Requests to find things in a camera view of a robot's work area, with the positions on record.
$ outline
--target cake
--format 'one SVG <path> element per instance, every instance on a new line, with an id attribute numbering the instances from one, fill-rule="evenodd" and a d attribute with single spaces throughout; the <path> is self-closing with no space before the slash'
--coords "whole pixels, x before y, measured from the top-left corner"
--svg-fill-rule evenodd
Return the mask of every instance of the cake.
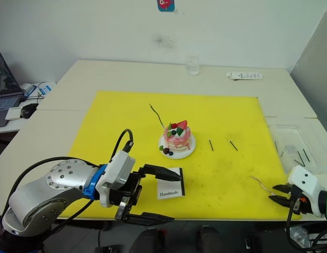
<path id="1" fill-rule="evenodd" d="M 159 147 L 164 154 L 172 156 L 175 152 L 191 149 L 191 131 L 187 120 L 170 123 L 163 132 L 164 143 Z"/>

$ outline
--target sticker on wall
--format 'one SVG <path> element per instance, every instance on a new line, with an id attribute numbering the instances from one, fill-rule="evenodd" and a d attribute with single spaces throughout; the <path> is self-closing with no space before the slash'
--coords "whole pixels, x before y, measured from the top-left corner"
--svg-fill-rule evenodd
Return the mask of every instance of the sticker on wall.
<path id="1" fill-rule="evenodd" d="M 161 12 L 173 12 L 175 9 L 174 0 L 157 0 Z"/>

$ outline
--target strawberry cake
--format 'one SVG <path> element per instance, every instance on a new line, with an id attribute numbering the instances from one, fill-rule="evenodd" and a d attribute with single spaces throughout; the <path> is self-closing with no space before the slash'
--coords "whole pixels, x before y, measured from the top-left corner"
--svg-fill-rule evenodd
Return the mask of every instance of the strawberry cake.
<path id="1" fill-rule="evenodd" d="M 190 155 L 195 148 L 195 138 L 187 126 L 187 120 L 170 123 L 159 141 L 159 150 L 173 159 Z"/>

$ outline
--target white plate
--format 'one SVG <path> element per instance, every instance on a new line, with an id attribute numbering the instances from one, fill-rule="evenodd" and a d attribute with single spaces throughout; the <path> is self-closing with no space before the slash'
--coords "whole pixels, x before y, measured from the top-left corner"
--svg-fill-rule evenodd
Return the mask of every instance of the white plate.
<path id="1" fill-rule="evenodd" d="M 192 152 L 195 150 L 195 146 L 196 146 L 196 140 L 194 138 L 194 135 L 190 134 L 190 149 L 184 150 L 184 151 L 173 151 L 173 155 L 169 155 L 169 154 L 164 154 L 162 151 L 160 151 L 161 154 L 163 154 L 165 157 L 170 158 L 170 159 L 182 159 L 185 158 L 187 156 L 189 156 L 190 154 L 192 154 Z M 165 146 L 166 145 L 166 141 L 164 138 L 164 135 L 162 135 L 159 139 L 159 147 L 160 146 Z"/>

